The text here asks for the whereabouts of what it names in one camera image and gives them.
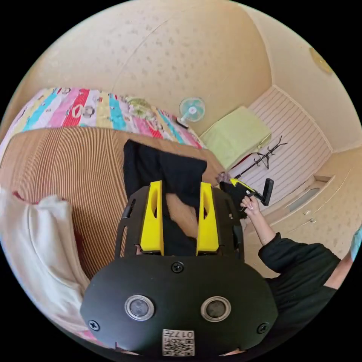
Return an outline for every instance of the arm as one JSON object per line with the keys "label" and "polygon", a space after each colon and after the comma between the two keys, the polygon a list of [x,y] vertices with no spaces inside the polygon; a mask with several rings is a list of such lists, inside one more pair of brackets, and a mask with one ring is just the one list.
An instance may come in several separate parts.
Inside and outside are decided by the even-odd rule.
{"label": "arm", "polygon": [[262,245],[266,245],[272,241],[275,238],[276,233],[268,225],[267,221],[262,215],[257,198],[255,196],[252,196],[251,198],[246,196],[244,197],[241,206],[246,208],[245,213],[249,216],[250,221],[254,225]]}
{"label": "arm", "polygon": [[349,273],[353,262],[356,259],[358,250],[362,243],[362,224],[359,229],[354,233],[350,250],[347,255],[340,261],[336,269],[324,284],[327,287],[338,289]]}

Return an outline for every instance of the person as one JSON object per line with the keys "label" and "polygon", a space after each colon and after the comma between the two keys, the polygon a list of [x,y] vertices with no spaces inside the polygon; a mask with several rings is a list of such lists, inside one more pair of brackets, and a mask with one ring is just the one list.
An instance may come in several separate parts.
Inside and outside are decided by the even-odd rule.
{"label": "person", "polygon": [[276,278],[266,278],[278,308],[278,318],[268,335],[247,352],[256,357],[279,346],[305,327],[341,286],[356,258],[362,240],[362,224],[354,234],[350,250],[339,259],[323,244],[305,244],[282,238],[267,223],[255,196],[242,203],[262,244],[259,257]]}
{"label": "person", "polygon": [[92,106],[85,106],[83,108],[83,116],[85,118],[90,118],[94,114],[95,110]]}

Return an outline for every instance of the qr code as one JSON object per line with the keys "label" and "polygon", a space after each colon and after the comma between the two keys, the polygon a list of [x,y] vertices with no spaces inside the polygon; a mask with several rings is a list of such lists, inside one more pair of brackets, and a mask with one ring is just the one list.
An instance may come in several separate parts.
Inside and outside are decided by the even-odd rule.
{"label": "qr code", "polygon": [[162,352],[164,356],[194,356],[194,332],[164,329]]}

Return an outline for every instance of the white wall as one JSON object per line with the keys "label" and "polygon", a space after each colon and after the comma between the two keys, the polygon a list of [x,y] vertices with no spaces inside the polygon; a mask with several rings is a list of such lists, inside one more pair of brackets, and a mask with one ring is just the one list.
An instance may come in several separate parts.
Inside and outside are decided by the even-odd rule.
{"label": "white wall", "polygon": [[[271,86],[253,104],[251,109],[271,130],[268,147],[274,147],[280,136],[280,146],[269,159],[269,169],[262,163],[242,175],[242,180],[256,190],[263,190],[266,178],[274,180],[270,206],[291,194],[316,173],[331,156],[331,150],[314,122],[293,100],[275,86]],[[261,153],[268,152],[267,147]],[[253,155],[230,171],[230,175],[246,170],[254,163]]]}
{"label": "white wall", "polygon": [[273,84],[311,115],[334,152],[362,145],[357,112],[338,77],[317,67],[309,52],[310,45],[290,28],[258,10],[242,6],[264,40]]}

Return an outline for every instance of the beige wall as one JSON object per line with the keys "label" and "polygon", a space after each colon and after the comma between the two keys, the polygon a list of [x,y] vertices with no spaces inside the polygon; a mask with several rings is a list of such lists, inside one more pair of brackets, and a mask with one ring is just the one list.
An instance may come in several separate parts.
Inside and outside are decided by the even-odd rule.
{"label": "beige wall", "polygon": [[[342,258],[348,252],[354,232],[362,222],[362,147],[334,153],[317,172],[335,175],[330,184],[302,209],[273,225],[285,238],[313,243],[321,242]],[[265,276],[274,276],[257,257],[260,242],[255,233],[245,238],[247,262]]]}
{"label": "beige wall", "polygon": [[317,67],[309,53],[310,45],[298,34],[258,10],[242,7],[264,39],[273,83],[315,119],[334,152],[362,145],[358,115],[338,77]]}
{"label": "beige wall", "polygon": [[177,115],[184,98],[201,97],[206,115],[192,124],[201,134],[236,107],[249,106],[271,82],[264,43],[237,4],[134,0],[58,39],[27,75],[15,108],[53,86],[137,95]]}

